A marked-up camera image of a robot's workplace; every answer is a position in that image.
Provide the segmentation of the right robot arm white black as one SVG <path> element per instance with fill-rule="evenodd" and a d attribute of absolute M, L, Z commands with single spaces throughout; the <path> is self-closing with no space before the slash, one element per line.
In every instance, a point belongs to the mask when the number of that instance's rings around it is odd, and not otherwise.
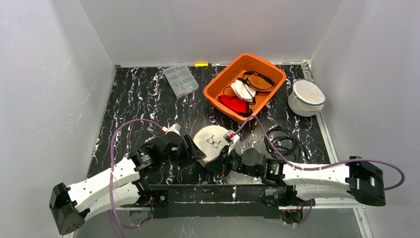
<path fill-rule="evenodd" d="M 269 159 L 251 148 L 239 155 L 224 146 L 218 156 L 203 166 L 221 176 L 231 171 L 260 178 L 271 187 L 285 191 L 273 201 L 275 206 L 311 201 L 315 198 L 349 198 L 369 206 L 385 206 L 383 171 L 367 161 L 351 159 L 338 166 L 286 163 Z"/>

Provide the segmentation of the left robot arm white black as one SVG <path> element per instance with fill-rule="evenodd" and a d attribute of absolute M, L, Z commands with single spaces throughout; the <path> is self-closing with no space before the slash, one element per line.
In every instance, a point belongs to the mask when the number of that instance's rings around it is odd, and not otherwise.
<path fill-rule="evenodd" d="M 191 136 L 168 132 L 140 146 L 114 165 L 79 183 L 59 183 L 52 189 L 49 208 L 60 235 L 70 234 L 93 216 L 119 206 L 168 206 L 168 191 L 152 190 L 145 177 L 167 162 L 185 167 L 206 155 Z"/>

